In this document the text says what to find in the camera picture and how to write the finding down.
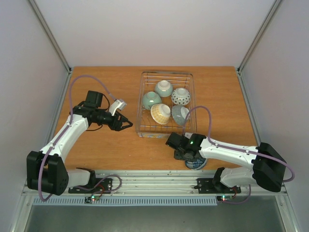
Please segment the blue floral white bowl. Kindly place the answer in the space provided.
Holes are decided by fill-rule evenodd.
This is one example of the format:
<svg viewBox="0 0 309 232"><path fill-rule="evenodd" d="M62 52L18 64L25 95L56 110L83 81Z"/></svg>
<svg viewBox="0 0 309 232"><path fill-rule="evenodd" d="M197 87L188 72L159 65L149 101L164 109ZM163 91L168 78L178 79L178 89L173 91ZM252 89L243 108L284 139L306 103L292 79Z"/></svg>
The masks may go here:
<svg viewBox="0 0 309 232"><path fill-rule="evenodd" d="M186 161L185 165L188 169L196 171L203 169L206 166L207 161L207 159L197 159L196 161Z"/></svg>

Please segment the green ring patterned bowl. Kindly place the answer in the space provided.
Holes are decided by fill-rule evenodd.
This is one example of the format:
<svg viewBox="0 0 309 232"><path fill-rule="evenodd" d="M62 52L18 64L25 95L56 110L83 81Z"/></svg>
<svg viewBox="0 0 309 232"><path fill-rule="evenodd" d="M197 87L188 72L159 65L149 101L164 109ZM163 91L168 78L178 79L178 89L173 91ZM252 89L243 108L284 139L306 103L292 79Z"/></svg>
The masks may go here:
<svg viewBox="0 0 309 232"><path fill-rule="evenodd" d="M147 92L146 94L143 95L142 98L142 106L146 110L150 110L153 105L159 104L161 102L162 102L161 97L153 91Z"/></svg>

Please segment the yellow blue patterned bowl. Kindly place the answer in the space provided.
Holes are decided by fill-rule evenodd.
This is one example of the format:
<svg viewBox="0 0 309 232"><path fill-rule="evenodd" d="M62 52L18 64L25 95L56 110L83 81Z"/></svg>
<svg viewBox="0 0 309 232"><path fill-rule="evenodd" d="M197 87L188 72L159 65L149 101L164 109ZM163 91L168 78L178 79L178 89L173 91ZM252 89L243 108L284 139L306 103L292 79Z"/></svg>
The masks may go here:
<svg viewBox="0 0 309 232"><path fill-rule="evenodd" d="M166 104L155 104L151 107L150 112L153 120L156 123L160 125L168 124L171 116L171 109Z"/></svg>

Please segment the grey speckled bowl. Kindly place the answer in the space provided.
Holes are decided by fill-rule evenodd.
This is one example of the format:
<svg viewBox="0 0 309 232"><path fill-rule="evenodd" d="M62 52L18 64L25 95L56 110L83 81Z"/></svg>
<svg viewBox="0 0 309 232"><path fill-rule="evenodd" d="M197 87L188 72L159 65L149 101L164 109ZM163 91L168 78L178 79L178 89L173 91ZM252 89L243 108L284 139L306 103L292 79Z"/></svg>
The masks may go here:
<svg viewBox="0 0 309 232"><path fill-rule="evenodd" d="M184 107L183 105L175 105L172 107L171 115L176 122L177 125L183 126L185 123L185 118L189 113L189 109Z"/></svg>

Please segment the pale green bowl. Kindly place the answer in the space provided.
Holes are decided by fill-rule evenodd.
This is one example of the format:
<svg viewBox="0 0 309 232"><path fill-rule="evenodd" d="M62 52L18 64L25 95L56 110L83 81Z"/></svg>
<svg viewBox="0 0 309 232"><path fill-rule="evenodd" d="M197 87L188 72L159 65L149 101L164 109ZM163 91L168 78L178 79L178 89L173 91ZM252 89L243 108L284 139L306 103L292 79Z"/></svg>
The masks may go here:
<svg viewBox="0 0 309 232"><path fill-rule="evenodd" d="M162 80L156 84L154 91L160 97L169 97L173 92L173 86L169 81Z"/></svg>

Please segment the pink patterned bowl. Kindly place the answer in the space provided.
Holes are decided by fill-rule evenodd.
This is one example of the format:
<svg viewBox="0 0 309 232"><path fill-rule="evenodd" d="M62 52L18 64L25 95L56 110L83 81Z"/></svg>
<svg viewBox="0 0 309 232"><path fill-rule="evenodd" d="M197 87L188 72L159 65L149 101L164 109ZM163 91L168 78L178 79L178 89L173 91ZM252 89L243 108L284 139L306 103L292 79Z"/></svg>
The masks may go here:
<svg viewBox="0 0 309 232"><path fill-rule="evenodd" d="M185 88L177 88L171 94L171 100L175 105L187 105L191 100L190 92Z"/></svg>

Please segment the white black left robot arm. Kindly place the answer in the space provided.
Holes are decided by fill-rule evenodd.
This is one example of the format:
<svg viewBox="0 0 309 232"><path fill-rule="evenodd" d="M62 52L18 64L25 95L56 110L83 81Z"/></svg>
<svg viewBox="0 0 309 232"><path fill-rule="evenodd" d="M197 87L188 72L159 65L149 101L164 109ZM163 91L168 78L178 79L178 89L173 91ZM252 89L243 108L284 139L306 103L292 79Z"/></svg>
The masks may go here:
<svg viewBox="0 0 309 232"><path fill-rule="evenodd" d="M116 99L108 108L102 108L104 94L88 91L85 101L72 108L67 121L56 136L40 151L27 155L27 187L49 195L61 195L66 189L79 188L93 192L99 185L95 171L88 168L67 170L65 159L78 138L92 124L106 125L112 131L132 127L132 123L120 111L125 101Z"/></svg>

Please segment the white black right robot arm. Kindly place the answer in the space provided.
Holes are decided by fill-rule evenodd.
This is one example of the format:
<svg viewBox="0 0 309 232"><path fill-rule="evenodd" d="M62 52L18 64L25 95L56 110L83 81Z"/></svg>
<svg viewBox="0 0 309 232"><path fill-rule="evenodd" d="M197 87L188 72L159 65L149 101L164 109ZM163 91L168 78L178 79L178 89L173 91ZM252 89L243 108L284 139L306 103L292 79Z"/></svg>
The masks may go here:
<svg viewBox="0 0 309 232"><path fill-rule="evenodd" d="M173 132L166 145L174 150L174 158L183 160L192 170L203 168L209 159L236 164L236 168L220 167L214 174L212 185L218 193L227 192L237 185L255 185L280 192L286 169L285 160L269 144L240 146L197 133L180 135Z"/></svg>

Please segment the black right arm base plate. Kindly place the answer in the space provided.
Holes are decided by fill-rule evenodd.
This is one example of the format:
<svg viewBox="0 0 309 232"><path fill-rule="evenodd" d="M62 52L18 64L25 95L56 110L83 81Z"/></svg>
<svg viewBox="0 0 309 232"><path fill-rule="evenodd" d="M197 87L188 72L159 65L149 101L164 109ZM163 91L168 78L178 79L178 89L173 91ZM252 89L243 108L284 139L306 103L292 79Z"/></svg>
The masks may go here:
<svg viewBox="0 0 309 232"><path fill-rule="evenodd" d="M197 189L199 194L241 193L240 187L227 187L223 185L220 181L215 181L212 178L198 178L197 185L194 186L194 189Z"/></svg>

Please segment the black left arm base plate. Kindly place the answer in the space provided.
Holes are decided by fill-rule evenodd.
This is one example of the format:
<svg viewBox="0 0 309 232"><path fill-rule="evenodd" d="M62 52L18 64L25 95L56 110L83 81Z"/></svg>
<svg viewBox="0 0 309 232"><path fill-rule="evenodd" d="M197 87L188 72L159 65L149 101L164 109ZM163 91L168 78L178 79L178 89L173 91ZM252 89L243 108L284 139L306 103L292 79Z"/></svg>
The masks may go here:
<svg viewBox="0 0 309 232"><path fill-rule="evenodd" d="M85 189L73 187L73 188L69 188L68 193L70 194L91 194L97 191L102 192L103 190L106 191L106 190L111 190L111 189L112 189L112 179L107 178L103 180L102 182L100 182L99 185L96 186L92 190L85 190Z"/></svg>

